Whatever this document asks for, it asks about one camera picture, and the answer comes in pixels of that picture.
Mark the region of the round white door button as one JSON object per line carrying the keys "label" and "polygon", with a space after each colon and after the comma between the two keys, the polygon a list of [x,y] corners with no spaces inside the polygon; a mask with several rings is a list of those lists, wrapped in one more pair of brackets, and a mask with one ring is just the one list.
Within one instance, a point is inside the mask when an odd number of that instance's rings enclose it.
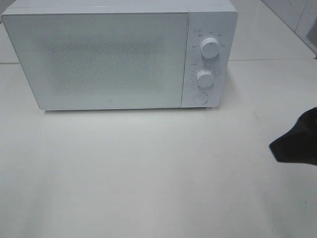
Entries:
{"label": "round white door button", "polygon": [[206,94],[206,93],[197,93],[193,97],[193,101],[196,104],[206,104],[208,99],[209,99],[209,97],[208,97],[208,94]]}

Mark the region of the white timer knob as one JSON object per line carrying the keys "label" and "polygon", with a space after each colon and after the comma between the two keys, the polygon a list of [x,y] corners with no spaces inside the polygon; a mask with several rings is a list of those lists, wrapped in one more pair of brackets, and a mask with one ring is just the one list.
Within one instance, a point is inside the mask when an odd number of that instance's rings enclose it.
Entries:
{"label": "white timer knob", "polygon": [[200,70],[197,73],[196,81],[201,88],[211,87],[214,83],[214,74],[211,70]]}

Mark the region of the white microwave door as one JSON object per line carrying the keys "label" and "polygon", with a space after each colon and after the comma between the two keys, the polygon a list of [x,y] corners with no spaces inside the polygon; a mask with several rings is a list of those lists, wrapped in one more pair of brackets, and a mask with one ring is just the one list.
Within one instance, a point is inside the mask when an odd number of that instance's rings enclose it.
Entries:
{"label": "white microwave door", "polygon": [[39,108],[179,107],[187,13],[5,15]]}

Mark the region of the upper white power knob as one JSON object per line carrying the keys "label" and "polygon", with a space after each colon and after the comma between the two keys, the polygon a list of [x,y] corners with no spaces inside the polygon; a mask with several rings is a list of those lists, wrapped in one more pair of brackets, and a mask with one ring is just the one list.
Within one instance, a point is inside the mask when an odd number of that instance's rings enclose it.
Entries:
{"label": "upper white power knob", "polygon": [[201,55],[206,59],[212,59],[219,54],[220,42],[215,37],[208,37],[201,41]]}

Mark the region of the white microwave oven body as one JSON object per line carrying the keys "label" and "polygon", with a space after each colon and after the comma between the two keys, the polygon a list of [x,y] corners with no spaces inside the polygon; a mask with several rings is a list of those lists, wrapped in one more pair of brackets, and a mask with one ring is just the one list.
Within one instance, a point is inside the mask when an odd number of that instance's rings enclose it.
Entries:
{"label": "white microwave oven body", "polygon": [[[188,23],[181,105],[165,108],[218,106],[238,19],[236,8],[228,0],[17,0],[1,14],[1,20],[4,23],[5,15],[168,13],[187,13]],[[220,42],[219,54],[212,59],[204,58],[200,51],[201,41],[208,37]],[[196,76],[200,70],[213,72],[211,87],[197,85]],[[206,104],[193,101],[197,93],[208,94]]]}

